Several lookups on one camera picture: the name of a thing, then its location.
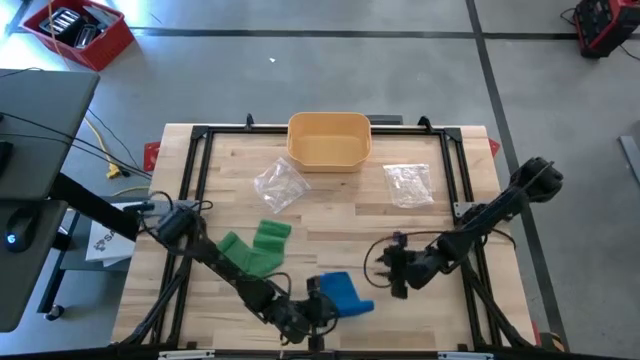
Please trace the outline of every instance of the green cloth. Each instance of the green cloth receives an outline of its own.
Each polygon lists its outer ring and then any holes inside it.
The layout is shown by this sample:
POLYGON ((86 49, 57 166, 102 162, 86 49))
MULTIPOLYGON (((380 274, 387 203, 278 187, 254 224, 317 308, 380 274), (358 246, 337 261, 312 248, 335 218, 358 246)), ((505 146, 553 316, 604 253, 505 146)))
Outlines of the green cloth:
POLYGON ((230 231, 218 243, 218 250, 243 271, 264 277, 284 262, 284 243, 289 234, 290 225, 262 220, 253 238, 253 248, 230 231))

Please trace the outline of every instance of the red machine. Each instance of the red machine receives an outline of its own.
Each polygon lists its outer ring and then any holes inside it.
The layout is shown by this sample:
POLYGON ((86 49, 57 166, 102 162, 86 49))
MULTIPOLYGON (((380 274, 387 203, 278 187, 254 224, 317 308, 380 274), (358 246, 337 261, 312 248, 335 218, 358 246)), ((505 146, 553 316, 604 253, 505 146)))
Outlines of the red machine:
POLYGON ((607 57, 640 25, 640 1, 582 0, 573 17, 582 56, 607 57))

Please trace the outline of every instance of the yellow cable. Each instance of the yellow cable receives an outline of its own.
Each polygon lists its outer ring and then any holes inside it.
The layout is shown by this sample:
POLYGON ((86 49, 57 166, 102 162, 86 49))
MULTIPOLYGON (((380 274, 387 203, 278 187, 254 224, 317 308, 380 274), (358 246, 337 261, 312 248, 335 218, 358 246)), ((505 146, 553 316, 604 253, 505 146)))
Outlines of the yellow cable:
POLYGON ((132 192, 132 191, 136 191, 136 190, 148 190, 148 189, 149 189, 148 186, 134 186, 132 188, 120 190, 120 191, 112 194, 111 196, 120 196, 120 195, 128 193, 128 192, 132 192))
MULTIPOLYGON (((58 53, 58 55, 60 55, 60 57, 62 58, 62 60, 64 61, 64 64, 67 66, 67 69, 69 71, 71 71, 71 66, 69 66, 69 63, 67 62, 67 58, 65 58, 64 56, 62 56, 62 52, 60 52, 60 48, 58 48, 58 42, 56 41, 56 36, 53 33, 53 0, 49 0, 47 7, 49 9, 49 33, 51 34, 51 39, 53 40, 53 46, 56 48, 56 52, 58 53)), ((89 128, 91 128, 91 131, 93 131, 93 134, 96 136, 96 138, 98 139, 98 143, 100 144, 100 148, 102 149, 102 151, 105 152, 105 156, 107 158, 107 161, 109 162, 109 171, 107 171, 107 179, 113 179, 115 177, 120 176, 122 173, 120 172, 120 168, 118 167, 118 165, 116 165, 113 162, 113 159, 111 158, 111 156, 109 156, 107 153, 107 147, 104 146, 104 141, 102 140, 102 136, 100 136, 100 133, 98 132, 98 130, 96 130, 95 126, 93 126, 93 124, 91 123, 91 121, 89 121, 89 119, 87 119, 87 117, 84 117, 84 121, 87 123, 87 125, 89 125, 89 128)))

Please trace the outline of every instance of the yellow plastic container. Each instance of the yellow plastic container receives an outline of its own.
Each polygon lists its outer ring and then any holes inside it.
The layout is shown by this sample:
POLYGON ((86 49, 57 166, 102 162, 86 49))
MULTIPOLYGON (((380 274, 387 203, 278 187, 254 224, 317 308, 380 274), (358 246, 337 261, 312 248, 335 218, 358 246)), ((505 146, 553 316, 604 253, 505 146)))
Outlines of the yellow plastic container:
POLYGON ((301 171, 356 172, 371 153, 371 124, 358 113, 297 113, 287 148, 301 171))

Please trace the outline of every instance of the computer mouse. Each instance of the computer mouse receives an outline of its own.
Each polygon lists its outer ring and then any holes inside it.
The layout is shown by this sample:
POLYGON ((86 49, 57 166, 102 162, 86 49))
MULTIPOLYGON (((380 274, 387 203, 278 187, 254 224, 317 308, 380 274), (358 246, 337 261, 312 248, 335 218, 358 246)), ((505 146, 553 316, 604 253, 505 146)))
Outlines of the computer mouse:
POLYGON ((7 220, 4 245, 7 250, 19 253, 27 250, 33 242, 38 223, 38 207, 17 209, 7 220))

